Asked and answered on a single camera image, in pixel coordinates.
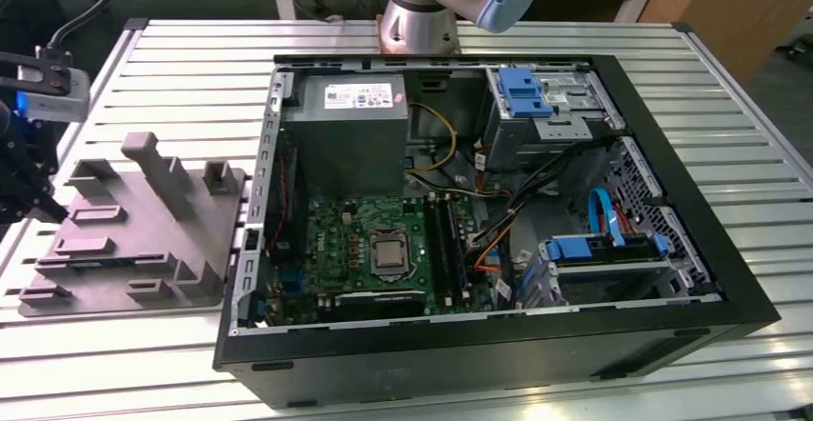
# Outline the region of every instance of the blue latch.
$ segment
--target blue latch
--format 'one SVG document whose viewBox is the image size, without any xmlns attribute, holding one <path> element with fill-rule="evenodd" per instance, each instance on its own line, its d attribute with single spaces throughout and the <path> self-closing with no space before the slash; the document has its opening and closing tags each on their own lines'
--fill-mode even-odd
<svg viewBox="0 0 813 421">
<path fill-rule="evenodd" d="M 669 255 L 669 239 L 665 238 L 664 235 L 656 233 L 652 236 L 652 242 L 656 244 L 656 249 L 658 250 L 661 257 L 666 257 Z"/>
<path fill-rule="evenodd" d="M 554 108 L 548 104 L 542 85 L 529 69 L 500 69 L 500 90 L 512 118 L 550 117 Z"/>
<path fill-rule="evenodd" d="M 584 259 L 593 256 L 586 238 L 561 237 L 548 242 L 548 256 L 552 261 L 558 259 Z"/>
</svg>

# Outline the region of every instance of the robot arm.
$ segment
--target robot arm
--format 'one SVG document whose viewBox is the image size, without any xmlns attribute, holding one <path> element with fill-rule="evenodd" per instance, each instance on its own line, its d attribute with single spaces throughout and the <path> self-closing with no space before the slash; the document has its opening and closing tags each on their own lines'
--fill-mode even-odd
<svg viewBox="0 0 813 421">
<path fill-rule="evenodd" d="M 380 26 L 385 53 L 448 54 L 458 49 L 454 13 L 490 32 L 520 20 L 533 0 L 390 0 Z"/>
</svg>

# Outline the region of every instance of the screw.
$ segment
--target screw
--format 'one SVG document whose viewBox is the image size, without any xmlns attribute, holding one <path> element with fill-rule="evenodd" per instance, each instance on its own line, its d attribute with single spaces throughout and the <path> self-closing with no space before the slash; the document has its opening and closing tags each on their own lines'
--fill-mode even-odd
<svg viewBox="0 0 813 421">
<path fill-rule="evenodd" d="M 466 178 L 462 175 L 454 175 L 454 184 L 460 188 L 468 188 L 469 187 L 469 178 Z"/>
</svg>

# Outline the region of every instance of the slotted aluminum plate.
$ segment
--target slotted aluminum plate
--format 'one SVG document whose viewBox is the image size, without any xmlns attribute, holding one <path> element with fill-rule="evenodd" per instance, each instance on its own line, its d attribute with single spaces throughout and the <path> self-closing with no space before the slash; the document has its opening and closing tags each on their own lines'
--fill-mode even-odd
<svg viewBox="0 0 813 421">
<path fill-rule="evenodd" d="M 782 320 L 641 379 L 334 406 L 312 416 L 678 420 L 813 403 L 813 204 L 801 202 L 813 199 L 810 172 L 693 35 L 669 25 L 533 23 L 501 35 L 461 24 L 460 36 L 465 53 L 617 56 Z M 369 22 L 151 21 L 127 31 L 57 182 L 80 157 L 135 169 L 119 146 L 136 130 L 156 133 L 161 153 L 180 156 L 186 169 L 214 155 L 253 171 L 274 55 L 374 53 L 376 45 Z M 60 188 L 57 200 L 65 204 L 72 194 Z M 0 246 L 0 292 L 31 281 L 52 238 L 41 233 L 52 230 L 39 223 L 13 228 Z M 238 229 L 234 242 L 241 238 Z M 0 297 L 0 420 L 304 413 L 272 411 L 210 369 L 220 307 L 43 322 L 20 317 L 17 304 Z"/>
</svg>

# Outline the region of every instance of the chip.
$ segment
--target chip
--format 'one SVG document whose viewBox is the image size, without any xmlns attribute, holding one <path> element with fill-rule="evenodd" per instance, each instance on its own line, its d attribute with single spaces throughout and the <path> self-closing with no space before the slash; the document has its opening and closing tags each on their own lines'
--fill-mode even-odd
<svg viewBox="0 0 813 421">
<path fill-rule="evenodd" d="M 380 229 L 369 236 L 369 271 L 386 281 L 409 273 L 409 240 L 400 229 Z"/>
<path fill-rule="evenodd" d="M 400 267 L 404 265 L 401 242 L 376 242 L 376 266 Z"/>
</svg>

